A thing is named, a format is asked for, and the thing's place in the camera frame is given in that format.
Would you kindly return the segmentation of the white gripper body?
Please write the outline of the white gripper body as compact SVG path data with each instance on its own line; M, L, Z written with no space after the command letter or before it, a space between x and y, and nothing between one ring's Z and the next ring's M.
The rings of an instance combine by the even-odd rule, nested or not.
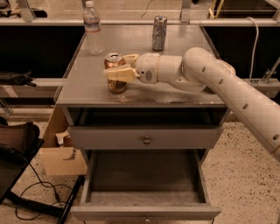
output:
M158 82L158 53L145 53L136 60L136 71L139 74L138 79L142 83L156 84Z

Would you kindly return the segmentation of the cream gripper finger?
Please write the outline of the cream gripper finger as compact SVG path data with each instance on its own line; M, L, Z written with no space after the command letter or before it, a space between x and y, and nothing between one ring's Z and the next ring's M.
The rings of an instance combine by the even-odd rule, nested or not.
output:
M137 70L130 64L104 69L102 74L108 80L123 82L132 82L140 77Z
M139 54L128 54L123 56L125 59L125 66L126 67L136 67L137 59L139 57Z

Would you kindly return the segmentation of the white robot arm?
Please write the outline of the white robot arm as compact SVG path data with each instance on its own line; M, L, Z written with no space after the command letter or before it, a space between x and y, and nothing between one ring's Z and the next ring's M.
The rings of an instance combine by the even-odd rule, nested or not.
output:
M103 76L112 81L163 82L188 92L210 88L268 153L280 161L280 105L236 76L227 62L203 48L193 47L182 56L131 54L128 63L105 69Z

